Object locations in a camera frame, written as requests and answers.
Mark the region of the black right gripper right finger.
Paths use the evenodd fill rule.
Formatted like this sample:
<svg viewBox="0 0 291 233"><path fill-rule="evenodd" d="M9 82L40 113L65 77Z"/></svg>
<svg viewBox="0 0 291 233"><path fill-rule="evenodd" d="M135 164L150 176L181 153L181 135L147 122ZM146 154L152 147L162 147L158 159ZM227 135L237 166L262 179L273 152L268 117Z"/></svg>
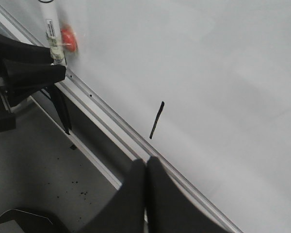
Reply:
<svg viewBox="0 0 291 233"><path fill-rule="evenodd" d="M188 200L154 156L146 165L146 212L150 233L226 232Z"/></svg>

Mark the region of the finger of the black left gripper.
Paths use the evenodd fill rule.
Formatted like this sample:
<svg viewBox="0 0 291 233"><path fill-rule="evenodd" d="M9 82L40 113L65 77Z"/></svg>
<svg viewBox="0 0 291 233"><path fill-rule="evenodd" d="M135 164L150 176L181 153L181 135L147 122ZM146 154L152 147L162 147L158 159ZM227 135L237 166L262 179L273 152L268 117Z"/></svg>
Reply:
<svg viewBox="0 0 291 233"><path fill-rule="evenodd" d="M49 48L22 43L1 34L0 59L30 64L52 63Z"/></svg>
<svg viewBox="0 0 291 233"><path fill-rule="evenodd" d="M17 106L31 94L65 79L66 67L51 64L29 64L3 59L3 80L7 100Z"/></svg>

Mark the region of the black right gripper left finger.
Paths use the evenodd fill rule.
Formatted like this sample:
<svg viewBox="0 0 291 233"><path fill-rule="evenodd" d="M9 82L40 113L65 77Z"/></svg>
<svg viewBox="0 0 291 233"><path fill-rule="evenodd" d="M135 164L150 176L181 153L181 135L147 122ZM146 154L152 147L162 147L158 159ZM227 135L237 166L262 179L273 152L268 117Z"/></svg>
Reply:
<svg viewBox="0 0 291 233"><path fill-rule="evenodd" d="M119 190L80 232L143 233L145 181L145 163L141 159L134 160Z"/></svg>

